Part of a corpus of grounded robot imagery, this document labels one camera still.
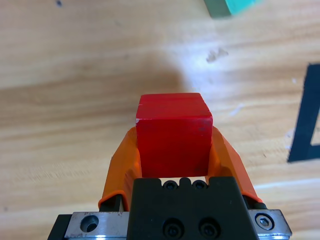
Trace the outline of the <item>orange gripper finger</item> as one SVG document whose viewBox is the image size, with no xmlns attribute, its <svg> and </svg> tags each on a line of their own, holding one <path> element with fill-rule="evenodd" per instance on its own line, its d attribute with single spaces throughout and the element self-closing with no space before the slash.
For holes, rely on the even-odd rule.
<svg viewBox="0 0 320 240">
<path fill-rule="evenodd" d="M 98 208 L 102 212 L 118 211 L 122 201 L 124 211 L 131 207 L 134 180 L 142 177 L 140 153 L 137 147 L 137 130 L 131 128 L 113 154 Z"/>
<path fill-rule="evenodd" d="M 206 182 L 211 177 L 234 177 L 249 209 L 266 208 L 253 187 L 241 157 L 216 127 L 212 128 Z"/>
</svg>

